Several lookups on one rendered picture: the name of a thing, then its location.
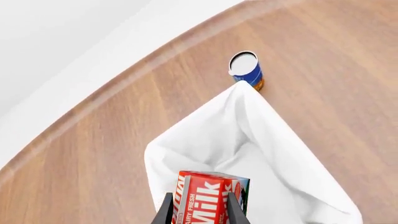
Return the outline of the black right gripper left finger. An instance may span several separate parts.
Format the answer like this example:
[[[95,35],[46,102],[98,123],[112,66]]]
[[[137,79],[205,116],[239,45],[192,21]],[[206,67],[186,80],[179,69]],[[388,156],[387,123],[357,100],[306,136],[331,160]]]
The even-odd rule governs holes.
[[[162,205],[152,220],[151,224],[172,224],[172,216],[174,212],[173,194],[168,192],[165,194]]]

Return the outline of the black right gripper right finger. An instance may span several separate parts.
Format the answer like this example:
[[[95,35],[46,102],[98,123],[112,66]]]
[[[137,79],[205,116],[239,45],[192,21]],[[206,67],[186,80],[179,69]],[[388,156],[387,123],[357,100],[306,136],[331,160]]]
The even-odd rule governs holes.
[[[228,194],[227,209],[229,224],[250,224],[249,220],[241,210],[235,194],[232,192]]]

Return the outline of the blue tin can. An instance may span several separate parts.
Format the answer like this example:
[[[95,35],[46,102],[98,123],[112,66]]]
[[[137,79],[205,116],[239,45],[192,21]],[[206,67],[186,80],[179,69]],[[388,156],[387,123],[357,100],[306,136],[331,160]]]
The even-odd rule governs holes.
[[[245,50],[231,57],[228,65],[228,74],[235,82],[245,81],[256,91],[260,91],[264,86],[259,59],[254,52]]]

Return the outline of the white basket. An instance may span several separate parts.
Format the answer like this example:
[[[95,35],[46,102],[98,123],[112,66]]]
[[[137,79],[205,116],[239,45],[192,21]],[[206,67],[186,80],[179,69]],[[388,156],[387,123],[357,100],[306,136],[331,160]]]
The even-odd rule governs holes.
[[[156,208],[180,171],[213,171],[250,179],[251,224],[363,224],[343,188],[246,82],[151,141],[144,162]]]

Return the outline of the red milk carton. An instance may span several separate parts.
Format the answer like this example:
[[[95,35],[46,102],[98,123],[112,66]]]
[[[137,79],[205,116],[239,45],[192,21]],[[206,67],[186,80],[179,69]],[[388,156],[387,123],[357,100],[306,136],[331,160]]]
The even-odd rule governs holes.
[[[250,179],[219,172],[180,171],[172,224],[230,224],[228,194],[247,213]]]

